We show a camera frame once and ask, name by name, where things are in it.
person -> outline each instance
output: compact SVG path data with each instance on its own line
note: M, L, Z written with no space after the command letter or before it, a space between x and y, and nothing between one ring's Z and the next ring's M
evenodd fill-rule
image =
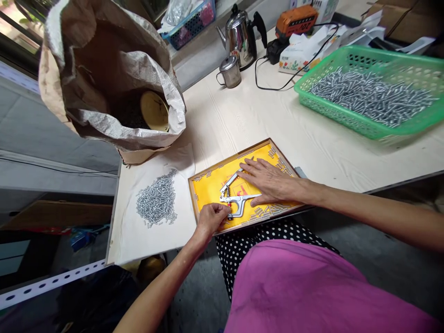
M444 252L444 217L381 197L292 178L265 160L238 172L261 190L251 205L298 201L359 220L417 247ZM205 205L196 230L140 294L115 333L154 332L183 280L230 209ZM338 250L289 218L216 237L232 301L229 332L437 332L441 323L370 285Z

mug handle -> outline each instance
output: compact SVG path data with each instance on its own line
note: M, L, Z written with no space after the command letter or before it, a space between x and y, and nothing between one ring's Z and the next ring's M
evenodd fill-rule
M224 82L224 83L220 83L220 82L219 82L219 80L218 80L218 78L217 78L219 74L222 74L222 73L219 72L219 73L216 74L216 81L217 81L217 83L219 83L221 86L225 86L225 85L226 85L225 82Z

yellow paper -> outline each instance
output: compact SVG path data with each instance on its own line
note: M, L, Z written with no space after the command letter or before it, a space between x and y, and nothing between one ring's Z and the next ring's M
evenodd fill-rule
M199 211L202 209L202 207L205 204L221 203L220 202L221 188L232 177L232 175L237 170L239 170L240 168L239 163L244 162L245 158L252 159L254 157L253 158L254 160L262 158L270 162L272 165L277 165L280 156L278 155L278 152L275 152L273 154L273 157L271 157L269 155L270 150L271 150L271 145L267 144L266 146L258 148L245 156L242 156L234 161L227 163L224 166L212 170L210 173L204 175L200 179L199 178L195 179L193 181L193 186L194 186L194 192L197 195L197 205ZM260 194L259 189L257 189L255 186L253 186L252 184L248 183L247 181L245 181L240 177L237 177L231 183L229 188L230 188L231 197ZM251 200L252 199L248 199L245 202L243 215L241 217L235 217L231 221L226 220L225 223L219 228L219 232L239 226L242 223L251 220L252 219L251 215L255 215L255 211L258 209L258 207L260 207L262 210L265 210L269 206L267 204L263 204L253 208L250 205ZM296 205L300 204L285 203L285 207L288 207L288 209L295 207ZM232 203L231 212L235 213L237 209L238 209L237 205L235 203Z

pink shirt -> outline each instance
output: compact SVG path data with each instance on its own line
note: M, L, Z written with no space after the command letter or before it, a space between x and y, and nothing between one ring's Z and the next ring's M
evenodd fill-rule
M334 252L267 240L239 266L224 332L435 331L439 321L370 285Z

pile of metal pins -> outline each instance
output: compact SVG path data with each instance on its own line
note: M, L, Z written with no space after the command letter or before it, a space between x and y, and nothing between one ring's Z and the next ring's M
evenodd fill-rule
M139 191L136 202L137 213L148 221L149 228L153 224L161 224L163 218L174 218L175 174L176 170L173 169L168 175L158 177L151 186Z
M399 126L431 106L430 91L413 89L412 83L388 84L373 73L342 72L339 67L308 91L388 127Z

